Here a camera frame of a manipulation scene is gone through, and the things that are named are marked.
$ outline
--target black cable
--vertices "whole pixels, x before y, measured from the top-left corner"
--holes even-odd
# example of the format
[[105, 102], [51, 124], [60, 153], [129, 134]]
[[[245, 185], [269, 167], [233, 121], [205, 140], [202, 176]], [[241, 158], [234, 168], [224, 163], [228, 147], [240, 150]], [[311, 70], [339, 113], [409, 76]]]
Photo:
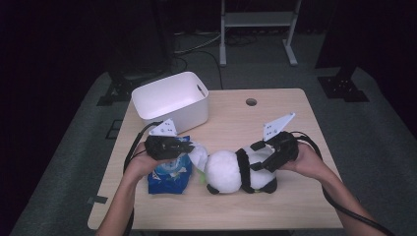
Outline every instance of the black cable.
[[219, 38], [220, 38], [220, 34], [218, 34], [216, 37], [214, 37], [214, 38], [212, 38], [212, 39], [210, 39], [210, 40], [208, 40], [208, 41], [206, 41], [206, 42], [204, 42], [200, 45], [197, 45], [195, 47], [192, 47], [192, 48], [189, 48], [189, 49], [186, 49], [186, 50], [181, 50], [181, 51], [174, 51], [174, 54], [187, 54], [188, 52], [191, 52], [191, 51], [203, 48], [203, 47], [207, 47], [209, 45], [212, 45], [214, 42], [218, 41]]
[[184, 58], [181, 58], [181, 57], [176, 57], [176, 56], [174, 56], [173, 58], [174, 58], [175, 62], [176, 62], [176, 60], [180, 60], [180, 61], [182, 61], [182, 62], [184, 63], [184, 68], [182, 68], [181, 70], [179, 70], [179, 72], [177, 72], [177, 73], [174, 73], [174, 72], [172, 72], [172, 69], [169, 69], [169, 72], [170, 72], [172, 75], [179, 74], [179, 73], [182, 73], [182, 72], [187, 71], [187, 68], [188, 68], [188, 63], [187, 63], [187, 61], [186, 61]]
[[226, 37], [225, 44], [230, 47], [244, 47], [250, 44], [253, 44], [258, 41], [258, 38], [255, 35], [250, 35], [253, 39], [250, 39], [248, 36], [242, 35], [228, 35]]
[[[291, 133], [299, 133], [302, 134], [301, 137], [296, 138], [296, 140], [301, 140], [301, 141], [305, 141], [307, 142], [312, 148], [313, 150], [316, 152], [316, 154], [319, 156], [319, 158], [321, 160], [323, 160], [322, 154], [320, 153], [319, 147], [312, 141], [312, 139], [310, 139], [310, 137], [308, 137], [306, 134], [302, 133], [302, 132], [291, 132]], [[393, 234], [391, 231], [389, 231], [387, 228], [383, 227], [382, 225], [380, 225], [379, 223], [364, 217], [360, 214], [357, 214], [341, 205], [339, 205], [337, 202], [334, 201], [334, 199], [331, 198], [331, 196], [328, 194], [328, 192], [325, 190], [325, 188], [322, 186], [323, 189], [323, 194], [325, 196], [325, 199], [328, 201], [328, 203], [330, 205], [332, 205], [334, 208], [336, 208], [337, 210], [339, 210], [340, 212], [356, 219], [359, 220], [381, 232], [383, 232], [384, 234], [386, 234], [387, 236], [394, 236], [395, 234]]]
[[189, 35], [192, 36], [199, 36], [199, 37], [205, 37], [205, 38], [212, 38], [213, 34], [216, 34], [216, 36], [219, 35], [218, 31], [211, 31], [211, 32], [190, 32], [188, 33]]
[[[139, 153], [133, 155], [133, 152], [135, 151], [136, 147], [138, 146], [139, 141], [141, 140], [142, 136], [144, 135], [145, 131], [151, 127], [151, 126], [158, 126], [160, 124], [162, 124], [163, 121], [158, 121], [158, 122], [152, 122], [150, 124], [147, 124], [146, 126], [144, 126], [144, 128], [138, 133], [138, 135], [136, 136], [135, 140], [133, 141], [133, 144], [129, 150], [129, 153], [126, 155], [125, 158], [125, 163], [123, 165], [123, 174], [125, 173], [126, 169], [128, 168], [129, 163], [131, 162], [131, 160], [137, 156], [137, 154], [140, 154], [143, 151], [140, 151]], [[128, 224], [126, 226], [125, 232], [123, 233], [123, 235], [128, 236], [130, 234], [130, 232], [132, 231], [132, 226], [133, 226], [133, 221], [135, 218], [135, 208], [132, 209], [132, 213], [131, 216], [129, 217], [129, 221]]]
[[220, 79], [220, 88], [223, 90], [223, 78], [221, 77], [220, 66], [219, 66], [219, 63], [218, 63], [217, 59], [215, 59], [214, 55], [212, 55], [211, 53], [206, 52], [206, 51], [194, 51], [194, 50], [188, 51], [188, 52], [185, 52], [185, 53], [181, 53], [179, 55], [187, 55], [187, 54], [191, 54], [191, 53], [204, 53], [204, 54], [207, 54], [208, 56], [210, 56], [214, 60], [214, 63], [217, 67], [218, 77]]

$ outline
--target metal rack leg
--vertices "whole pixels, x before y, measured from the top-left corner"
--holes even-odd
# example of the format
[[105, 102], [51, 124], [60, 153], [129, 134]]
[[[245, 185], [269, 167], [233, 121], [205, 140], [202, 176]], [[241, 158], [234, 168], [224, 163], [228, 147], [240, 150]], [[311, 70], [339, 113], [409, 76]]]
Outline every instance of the metal rack leg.
[[297, 24], [301, 1], [302, 0], [298, 0], [296, 3], [294, 14], [292, 15], [292, 19], [291, 19], [291, 25], [289, 27], [288, 38], [282, 40], [282, 43], [284, 44], [285, 52], [287, 53], [287, 56], [288, 56], [289, 64], [291, 66], [298, 65], [297, 59], [295, 59], [294, 52], [292, 51], [292, 48], [291, 48], [291, 41], [292, 41], [292, 36], [294, 34], [295, 25]]
[[225, 0], [221, 0], [221, 26], [220, 26], [220, 66], [226, 66], [226, 45], [225, 38]]

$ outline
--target table surface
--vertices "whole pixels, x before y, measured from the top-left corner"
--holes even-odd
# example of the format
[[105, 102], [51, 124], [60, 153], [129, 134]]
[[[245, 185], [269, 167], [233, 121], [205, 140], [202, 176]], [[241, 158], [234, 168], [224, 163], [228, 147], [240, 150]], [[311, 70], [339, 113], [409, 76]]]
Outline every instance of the table surface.
[[[248, 98], [257, 101], [246, 104]], [[208, 153], [237, 150], [259, 141], [264, 124], [290, 112], [296, 115], [284, 128], [307, 134], [319, 146], [324, 162], [339, 173], [328, 150], [306, 94], [298, 88], [211, 90], [209, 117], [205, 124], [180, 134], [204, 145]], [[96, 229], [107, 213], [122, 177], [124, 159], [144, 127], [131, 101], [118, 139], [110, 156], [89, 228]], [[182, 195], [148, 194], [148, 181], [137, 186], [134, 229], [143, 230], [260, 230], [341, 228], [334, 208], [325, 200], [318, 181], [291, 171], [277, 171], [273, 194], [247, 194], [240, 190], [229, 195], [212, 195], [200, 182], [196, 168]]]

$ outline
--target stuffed toy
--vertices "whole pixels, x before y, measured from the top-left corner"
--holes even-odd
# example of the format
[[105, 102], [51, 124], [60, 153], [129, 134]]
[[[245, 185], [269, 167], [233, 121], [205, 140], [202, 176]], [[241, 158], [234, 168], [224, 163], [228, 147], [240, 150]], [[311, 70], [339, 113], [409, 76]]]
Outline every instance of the stuffed toy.
[[209, 155], [206, 148], [196, 142], [188, 153], [193, 164], [206, 175], [207, 188], [212, 194], [231, 194], [243, 189], [273, 193], [276, 190], [275, 171], [253, 170], [251, 165], [264, 162], [273, 154], [269, 146], [255, 143], [237, 151], [219, 150]]

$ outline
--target table hole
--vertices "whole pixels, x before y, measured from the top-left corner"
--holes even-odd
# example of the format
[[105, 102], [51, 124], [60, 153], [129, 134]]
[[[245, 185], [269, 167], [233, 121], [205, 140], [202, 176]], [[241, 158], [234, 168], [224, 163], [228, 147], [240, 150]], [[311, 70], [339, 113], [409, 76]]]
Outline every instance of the table hole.
[[257, 103], [258, 103], [257, 100], [254, 99], [254, 98], [246, 99], [246, 104], [249, 105], [249, 106], [255, 106]]

